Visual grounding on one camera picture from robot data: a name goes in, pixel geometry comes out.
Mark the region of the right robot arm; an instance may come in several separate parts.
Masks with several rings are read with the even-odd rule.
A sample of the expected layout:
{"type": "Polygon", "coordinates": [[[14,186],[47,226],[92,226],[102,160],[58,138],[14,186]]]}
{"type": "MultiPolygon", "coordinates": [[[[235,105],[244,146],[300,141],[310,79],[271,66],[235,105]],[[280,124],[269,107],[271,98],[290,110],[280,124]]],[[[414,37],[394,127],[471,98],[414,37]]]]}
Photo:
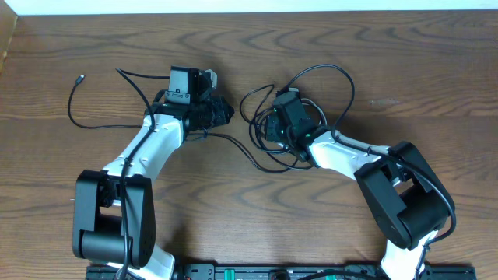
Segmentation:
{"type": "Polygon", "coordinates": [[[317,124],[295,89],[277,93],[264,131],[299,161],[358,183],[388,240],[381,269],[389,279],[420,278],[430,244],[454,232],[454,202],[412,143],[368,145],[317,124]]]}

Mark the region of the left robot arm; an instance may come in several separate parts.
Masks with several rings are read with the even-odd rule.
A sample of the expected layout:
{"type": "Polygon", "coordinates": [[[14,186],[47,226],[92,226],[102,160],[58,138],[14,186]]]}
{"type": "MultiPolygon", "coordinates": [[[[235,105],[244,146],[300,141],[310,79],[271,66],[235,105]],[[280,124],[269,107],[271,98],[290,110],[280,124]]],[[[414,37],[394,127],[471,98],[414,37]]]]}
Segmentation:
{"type": "Polygon", "coordinates": [[[156,244],[153,183],[192,131],[228,124],[234,109],[213,95],[217,74],[174,66],[169,84],[146,102],[138,134],[101,170],[75,182],[73,254],[116,268],[113,279],[171,279],[175,259],[156,244]]]}

